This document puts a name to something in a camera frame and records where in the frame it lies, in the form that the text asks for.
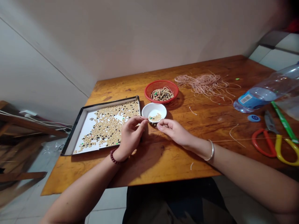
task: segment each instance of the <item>tray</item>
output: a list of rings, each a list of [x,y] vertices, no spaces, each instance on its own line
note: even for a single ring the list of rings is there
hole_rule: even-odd
[[[133,105],[132,104],[133,101],[136,101],[137,105],[134,104],[134,111],[132,111],[132,113],[134,113],[135,115],[141,115],[139,96],[82,107],[74,123],[74,126],[71,130],[71,133],[65,143],[65,146],[62,150],[62,155],[70,156],[70,155],[110,148],[119,145],[120,139],[118,141],[117,138],[116,141],[112,144],[112,140],[108,140],[110,136],[106,137],[106,135],[104,135],[103,133],[111,134],[112,136],[114,136],[111,137],[113,139],[116,138],[115,136],[119,136],[120,125],[129,119],[128,116],[124,116],[122,111],[120,111],[121,110],[120,108],[126,110],[126,114],[132,115],[132,113],[130,112],[131,110],[125,106]],[[107,113],[105,114],[103,111],[106,110],[107,108],[109,108],[110,111],[112,110],[112,108],[113,111],[114,109],[115,110],[117,109],[115,113],[119,113],[119,114],[122,113],[122,114],[121,115],[115,115],[111,113],[109,115]],[[114,124],[116,124],[118,121],[120,122],[120,124],[113,126],[113,123],[111,122],[111,124],[107,125],[107,123],[110,122],[109,117],[111,117],[112,120],[114,120]]]

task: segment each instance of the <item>green pen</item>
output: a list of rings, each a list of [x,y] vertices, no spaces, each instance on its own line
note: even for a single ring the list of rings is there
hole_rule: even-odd
[[[292,139],[292,142],[298,144],[299,143],[298,139],[296,138],[296,136],[295,136],[293,130],[291,129],[289,123],[287,122],[287,120],[285,119],[285,117],[283,116],[283,114],[278,109],[278,106],[276,105],[276,103],[274,101],[272,101],[271,104],[274,107],[274,109],[276,110],[276,113],[278,114],[279,119],[280,119],[282,125],[287,130],[287,133],[289,134],[290,138]]]

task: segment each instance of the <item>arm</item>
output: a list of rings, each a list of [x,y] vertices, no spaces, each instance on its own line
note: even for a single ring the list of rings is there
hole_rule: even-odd
[[[212,154],[209,141],[191,135],[176,121],[163,119],[157,128],[203,159],[208,159]],[[299,183],[271,167],[219,145],[214,144],[214,148],[214,157],[208,163],[273,212],[280,222],[298,218]]]
[[[145,117],[134,116],[122,126],[121,145],[113,153],[116,161],[126,160],[136,149],[147,122]],[[108,155],[60,195],[41,223],[84,223],[120,167]]]

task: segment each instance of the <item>pink string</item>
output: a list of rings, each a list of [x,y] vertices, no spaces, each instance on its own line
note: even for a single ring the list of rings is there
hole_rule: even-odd
[[[237,89],[237,88],[231,88],[228,86],[230,85],[230,83],[223,81],[223,78],[221,78],[220,75],[215,75],[213,72],[211,72],[211,74],[207,74],[207,75],[201,75],[201,76],[188,76],[188,75],[180,75],[175,77],[174,79],[177,83],[178,83],[178,87],[179,88],[185,88],[186,86],[190,86],[191,87],[191,92],[194,93],[194,96],[199,96],[200,94],[203,94],[204,96],[206,96],[208,99],[210,99],[212,102],[217,103],[215,101],[213,101],[211,98],[212,97],[220,97],[223,99],[223,101],[225,101],[225,97],[230,99],[231,103],[230,104],[221,104],[221,105],[232,105],[233,104],[233,100],[224,95],[224,90],[222,88],[227,88],[227,89]]]

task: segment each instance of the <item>red handle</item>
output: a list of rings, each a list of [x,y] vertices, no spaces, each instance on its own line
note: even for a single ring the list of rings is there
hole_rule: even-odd
[[[260,134],[260,133],[264,133],[264,136],[266,138],[266,141],[268,143],[268,146],[270,148],[270,151],[271,151],[271,154],[263,151],[259,146],[258,146],[258,143],[256,142],[256,138],[257,136]],[[271,139],[269,138],[269,135],[268,135],[268,130],[265,130],[263,128],[257,130],[256,132],[253,133],[252,135],[252,143],[253,145],[255,146],[255,148],[261,153],[263,154],[264,156],[267,156],[267,157],[270,157],[270,158],[274,158],[277,156],[277,153],[275,151],[275,147],[274,147],[274,144],[273,142],[271,141]]]

